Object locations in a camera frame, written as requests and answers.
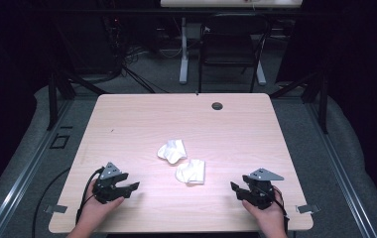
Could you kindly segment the dark curtain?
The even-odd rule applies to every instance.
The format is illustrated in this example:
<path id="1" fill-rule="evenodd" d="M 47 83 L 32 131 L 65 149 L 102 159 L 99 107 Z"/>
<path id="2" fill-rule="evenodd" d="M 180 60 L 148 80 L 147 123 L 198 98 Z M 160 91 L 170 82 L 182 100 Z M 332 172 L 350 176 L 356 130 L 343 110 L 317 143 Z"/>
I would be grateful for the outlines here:
<path id="1" fill-rule="evenodd" d="M 313 19 L 297 21 L 278 81 L 297 81 L 333 55 L 328 94 L 340 106 L 361 145 L 377 188 L 377 0 L 303 0 Z"/>
<path id="2" fill-rule="evenodd" d="M 16 0 L 0 0 L 0 177 L 16 152 L 44 86 L 34 41 Z"/>

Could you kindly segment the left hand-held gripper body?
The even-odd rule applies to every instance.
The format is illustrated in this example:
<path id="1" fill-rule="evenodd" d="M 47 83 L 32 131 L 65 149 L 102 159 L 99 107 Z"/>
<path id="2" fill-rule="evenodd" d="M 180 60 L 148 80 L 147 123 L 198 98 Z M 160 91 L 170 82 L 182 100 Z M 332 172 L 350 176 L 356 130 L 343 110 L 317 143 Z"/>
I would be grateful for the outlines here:
<path id="1" fill-rule="evenodd" d="M 112 185 L 111 182 L 115 176 L 120 174 L 122 172 L 111 162 L 104 167 L 92 190 L 96 200 L 105 204 L 118 198 L 116 196 L 116 189 L 118 187 L 116 184 Z"/>

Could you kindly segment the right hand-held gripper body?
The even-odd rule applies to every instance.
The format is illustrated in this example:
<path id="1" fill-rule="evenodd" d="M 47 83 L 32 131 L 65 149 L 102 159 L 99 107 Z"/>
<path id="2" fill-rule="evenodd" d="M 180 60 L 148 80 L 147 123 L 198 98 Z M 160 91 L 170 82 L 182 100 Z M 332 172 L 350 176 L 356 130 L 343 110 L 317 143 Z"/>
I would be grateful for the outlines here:
<path id="1" fill-rule="evenodd" d="M 250 198 L 248 201 L 259 209 L 268 208 L 275 201 L 272 180 L 284 180 L 273 172 L 260 168 L 248 176 Z"/>

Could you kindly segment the black metal frame strut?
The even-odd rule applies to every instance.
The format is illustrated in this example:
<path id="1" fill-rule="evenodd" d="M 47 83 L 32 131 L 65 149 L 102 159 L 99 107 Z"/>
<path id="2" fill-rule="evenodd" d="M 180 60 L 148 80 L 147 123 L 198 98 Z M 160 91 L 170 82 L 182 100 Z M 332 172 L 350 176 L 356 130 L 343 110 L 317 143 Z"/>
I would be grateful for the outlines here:
<path id="1" fill-rule="evenodd" d="M 328 101 L 328 78 L 324 71 L 312 72 L 299 80 L 291 82 L 282 89 L 271 93 L 270 97 L 273 99 L 279 98 L 303 84 L 306 86 L 306 89 L 301 96 L 304 103 L 313 103 L 316 97 L 319 96 L 317 122 L 321 131 L 324 134 L 327 134 L 326 115 Z"/>
<path id="2" fill-rule="evenodd" d="M 59 120 L 58 93 L 60 93 L 65 100 L 73 100 L 75 98 L 76 93 L 71 86 L 73 82 L 97 95 L 106 94 L 105 90 L 84 80 L 75 73 L 67 70 L 53 72 L 48 81 L 50 112 L 50 122 L 47 128 L 48 131 L 52 130 Z"/>

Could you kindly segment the grey metal table bracket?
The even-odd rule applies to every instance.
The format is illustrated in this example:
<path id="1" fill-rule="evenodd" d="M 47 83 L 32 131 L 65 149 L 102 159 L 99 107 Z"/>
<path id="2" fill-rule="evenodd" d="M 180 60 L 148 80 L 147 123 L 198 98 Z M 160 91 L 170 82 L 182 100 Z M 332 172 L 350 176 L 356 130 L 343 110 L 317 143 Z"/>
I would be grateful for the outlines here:
<path id="1" fill-rule="evenodd" d="M 65 213 L 67 210 L 66 206 L 63 205 L 47 205 L 44 209 L 45 213 L 54 214 L 54 213 Z"/>
<path id="2" fill-rule="evenodd" d="M 305 204 L 297 206 L 296 210 L 300 214 L 314 214 L 320 211 L 320 207 L 317 204 Z"/>

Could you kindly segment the white sock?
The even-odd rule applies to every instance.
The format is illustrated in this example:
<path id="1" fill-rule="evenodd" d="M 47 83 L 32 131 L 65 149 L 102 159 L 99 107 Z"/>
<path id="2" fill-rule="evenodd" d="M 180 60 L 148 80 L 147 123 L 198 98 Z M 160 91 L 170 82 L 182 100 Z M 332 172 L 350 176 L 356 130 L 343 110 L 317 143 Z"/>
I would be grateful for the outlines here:
<path id="1" fill-rule="evenodd" d="M 179 160 L 187 157 L 184 142 L 181 139 L 169 140 L 158 150 L 157 156 L 171 165 L 176 164 Z"/>
<path id="2" fill-rule="evenodd" d="M 205 161 L 190 160 L 178 165 L 175 177 L 178 181 L 191 184 L 204 184 Z"/>

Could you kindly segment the white desk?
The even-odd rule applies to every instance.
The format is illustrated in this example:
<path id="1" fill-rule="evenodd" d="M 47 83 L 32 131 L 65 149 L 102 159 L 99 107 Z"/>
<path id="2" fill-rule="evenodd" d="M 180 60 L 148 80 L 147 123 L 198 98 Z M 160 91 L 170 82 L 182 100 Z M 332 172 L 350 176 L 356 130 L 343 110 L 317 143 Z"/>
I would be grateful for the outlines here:
<path id="1" fill-rule="evenodd" d="M 299 9 L 302 4 L 303 0 L 161 0 L 161 6 L 168 8 Z M 186 84 L 189 73 L 189 52 L 185 17 L 182 17 L 181 27 L 182 61 L 179 82 Z"/>

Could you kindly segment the black chair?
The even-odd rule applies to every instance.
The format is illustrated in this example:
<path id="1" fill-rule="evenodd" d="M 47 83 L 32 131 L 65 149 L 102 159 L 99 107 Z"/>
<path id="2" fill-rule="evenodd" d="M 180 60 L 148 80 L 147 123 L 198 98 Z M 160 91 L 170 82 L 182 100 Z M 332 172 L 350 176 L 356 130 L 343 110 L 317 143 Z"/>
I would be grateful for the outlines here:
<path id="1" fill-rule="evenodd" d="M 214 66 L 252 68 L 252 92 L 270 32 L 270 21 L 258 13 L 217 13 L 207 17 L 200 26 L 197 91 L 202 92 L 203 68 Z"/>

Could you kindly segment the aluminium floor rail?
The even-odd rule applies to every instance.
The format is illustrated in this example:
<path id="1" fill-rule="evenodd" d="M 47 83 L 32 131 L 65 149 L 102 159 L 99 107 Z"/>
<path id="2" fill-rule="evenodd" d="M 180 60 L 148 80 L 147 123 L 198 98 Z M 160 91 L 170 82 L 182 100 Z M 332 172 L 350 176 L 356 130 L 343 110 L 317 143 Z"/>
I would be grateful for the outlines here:
<path id="1" fill-rule="evenodd" d="M 0 238 L 63 238 L 49 230 L 52 214 L 75 154 L 80 132 L 79 103 L 66 101 L 58 123 L 46 129 L 40 105 L 28 132 L 0 178 Z"/>
<path id="2" fill-rule="evenodd" d="M 358 196 L 351 180 L 346 173 L 346 170 L 340 160 L 337 150 L 328 134 L 325 134 L 320 128 L 317 111 L 312 104 L 305 104 L 305 108 L 308 111 L 318 136 L 321 139 L 326 152 L 328 154 L 328 162 L 334 177 L 338 183 L 339 188 L 342 191 L 343 197 L 349 207 L 349 210 L 355 220 L 358 230 L 361 233 L 362 238 L 377 238 L 377 233 L 372 225 L 369 216 L 363 206 L 363 203 Z"/>

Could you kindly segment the person's left hand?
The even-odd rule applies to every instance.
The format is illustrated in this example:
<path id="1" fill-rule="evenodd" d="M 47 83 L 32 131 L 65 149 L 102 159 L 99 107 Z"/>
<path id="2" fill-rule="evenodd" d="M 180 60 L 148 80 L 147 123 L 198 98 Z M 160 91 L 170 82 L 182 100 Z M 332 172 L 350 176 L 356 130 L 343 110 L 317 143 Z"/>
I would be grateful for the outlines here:
<path id="1" fill-rule="evenodd" d="M 92 227 L 96 229 L 103 220 L 125 200 L 124 197 L 118 197 L 115 200 L 103 204 L 96 200 L 93 195 L 92 190 L 94 185 L 95 179 L 89 184 L 89 188 L 86 191 L 83 208 L 75 226 Z"/>

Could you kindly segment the person's right hand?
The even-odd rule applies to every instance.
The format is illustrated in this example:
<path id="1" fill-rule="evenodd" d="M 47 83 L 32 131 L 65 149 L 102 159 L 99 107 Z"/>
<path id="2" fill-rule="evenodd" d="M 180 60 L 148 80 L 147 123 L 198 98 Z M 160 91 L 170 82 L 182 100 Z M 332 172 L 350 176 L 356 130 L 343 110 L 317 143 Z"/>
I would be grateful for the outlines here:
<path id="1" fill-rule="evenodd" d="M 283 198 L 280 190 L 275 186 L 275 201 L 266 209 L 261 210 L 249 203 L 242 201 L 244 208 L 255 218 L 259 229 L 263 231 L 287 231 L 285 229 L 285 211 L 283 208 Z"/>

